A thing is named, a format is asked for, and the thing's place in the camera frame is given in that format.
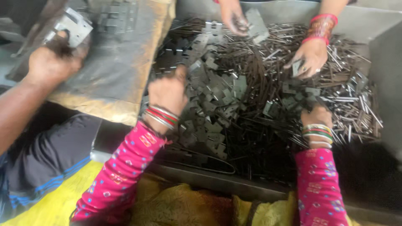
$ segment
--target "pink sleeve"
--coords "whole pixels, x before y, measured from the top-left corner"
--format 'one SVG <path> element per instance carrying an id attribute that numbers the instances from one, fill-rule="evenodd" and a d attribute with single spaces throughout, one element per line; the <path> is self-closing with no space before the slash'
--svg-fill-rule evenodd
<path id="1" fill-rule="evenodd" d="M 135 201 L 136 183 L 164 144 L 164 139 L 138 122 L 82 194 L 71 222 L 97 217 L 115 224 L 126 219 L 125 210 Z"/>
<path id="2" fill-rule="evenodd" d="M 325 148 L 296 154 L 301 226 L 347 226 L 332 152 Z"/>

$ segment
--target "hand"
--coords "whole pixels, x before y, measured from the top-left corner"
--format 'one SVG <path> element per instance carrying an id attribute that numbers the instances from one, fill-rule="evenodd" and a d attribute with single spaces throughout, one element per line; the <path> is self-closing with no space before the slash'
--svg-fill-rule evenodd
<path id="1" fill-rule="evenodd" d="M 294 62 L 300 59 L 304 59 L 305 62 L 296 76 L 299 79 L 310 78 L 320 71 L 328 59 L 326 42 L 322 39 L 311 39 L 303 43 L 284 68 L 290 68 Z"/>
<path id="2" fill-rule="evenodd" d="M 188 100 L 185 95 L 186 74 L 187 67 L 184 65 L 178 65 L 172 76 L 151 82 L 148 87 L 149 105 L 162 107 L 169 112 L 180 116 Z M 160 134 L 165 134 L 168 130 L 166 126 L 155 121 L 148 115 L 145 115 L 144 120 Z"/>
<path id="3" fill-rule="evenodd" d="M 51 50 L 48 47 L 39 47 L 35 50 L 29 58 L 29 72 L 24 81 L 34 85 L 55 88 L 81 68 L 88 49 L 79 47 L 72 54 L 70 51 L 68 55 L 58 55 L 54 51 L 60 54 L 66 49 L 70 49 L 68 46 L 64 46 L 68 43 L 63 40 L 67 34 L 61 31 L 57 35 L 59 37 L 56 36 L 54 41 L 64 41 L 65 43 L 53 45 L 59 48 L 55 50 Z"/>
<path id="4" fill-rule="evenodd" d="M 247 36 L 248 21 L 243 15 L 239 0 L 219 0 L 222 21 L 235 34 Z"/>
<path id="5" fill-rule="evenodd" d="M 308 113 L 306 109 L 301 111 L 301 122 L 303 126 L 311 124 L 324 124 L 332 129 L 332 113 L 327 108 L 316 104 L 313 110 Z M 328 142 L 328 139 L 319 136 L 309 136 L 310 141 Z M 310 144 L 310 148 L 328 148 L 325 144 Z"/>

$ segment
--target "person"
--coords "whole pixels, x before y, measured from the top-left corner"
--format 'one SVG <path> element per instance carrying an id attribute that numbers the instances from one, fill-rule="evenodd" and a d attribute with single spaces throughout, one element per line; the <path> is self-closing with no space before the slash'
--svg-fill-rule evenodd
<path id="1" fill-rule="evenodd" d="M 82 65 L 87 45 L 71 52 L 66 37 L 59 32 L 35 50 L 26 77 L 0 96 L 1 223 L 28 210 L 90 161 L 101 120 L 85 114 L 37 134 L 28 144 L 15 143 L 46 97 Z"/>
<path id="2" fill-rule="evenodd" d="M 248 21 L 243 15 L 239 0 L 219 0 L 218 2 L 225 25 L 235 35 L 247 36 Z M 326 46 L 329 43 L 330 33 L 338 22 L 337 17 L 348 2 L 349 0 L 321 1 L 319 14 L 311 20 L 306 39 L 285 68 L 290 68 L 294 62 L 303 59 L 304 64 L 296 75 L 298 78 L 309 78 L 320 71 L 328 59 Z"/>
<path id="3" fill-rule="evenodd" d="M 173 77 L 150 83 L 150 106 L 77 201 L 70 225 L 129 223 L 137 183 L 154 156 L 163 149 L 167 141 L 164 134 L 178 122 L 187 103 L 186 70 L 185 66 L 178 66 Z M 310 113 L 304 110 L 301 120 L 303 137 L 309 141 L 310 149 L 295 155 L 300 225 L 346 226 L 346 211 L 330 150 L 331 112 L 317 105 Z"/>

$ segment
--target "dark pants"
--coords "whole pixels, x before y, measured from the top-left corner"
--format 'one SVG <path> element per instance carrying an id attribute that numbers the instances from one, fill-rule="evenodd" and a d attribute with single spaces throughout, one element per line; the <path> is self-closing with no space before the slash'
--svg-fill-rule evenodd
<path id="1" fill-rule="evenodd" d="M 0 222 L 28 210 L 86 165 L 100 123 L 78 114 L 39 133 L 18 152 L 1 156 Z"/>

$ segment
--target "yellow cloth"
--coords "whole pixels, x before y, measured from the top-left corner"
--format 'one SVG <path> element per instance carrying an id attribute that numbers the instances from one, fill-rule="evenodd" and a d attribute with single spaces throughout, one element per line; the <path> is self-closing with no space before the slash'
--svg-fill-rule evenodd
<path id="1" fill-rule="evenodd" d="M 89 162 L 29 211 L 2 226 L 68 226 L 77 200 L 101 168 L 101 163 Z M 173 184 L 145 174 L 138 183 L 131 225 L 246 226 L 250 208 L 251 202 L 237 196 L 222 197 L 206 190 L 194 191 L 188 184 Z M 289 194 L 287 201 L 262 203 L 256 209 L 252 226 L 292 226 L 295 209 L 294 193 Z M 359 226 L 356 222 L 349 225 Z"/>

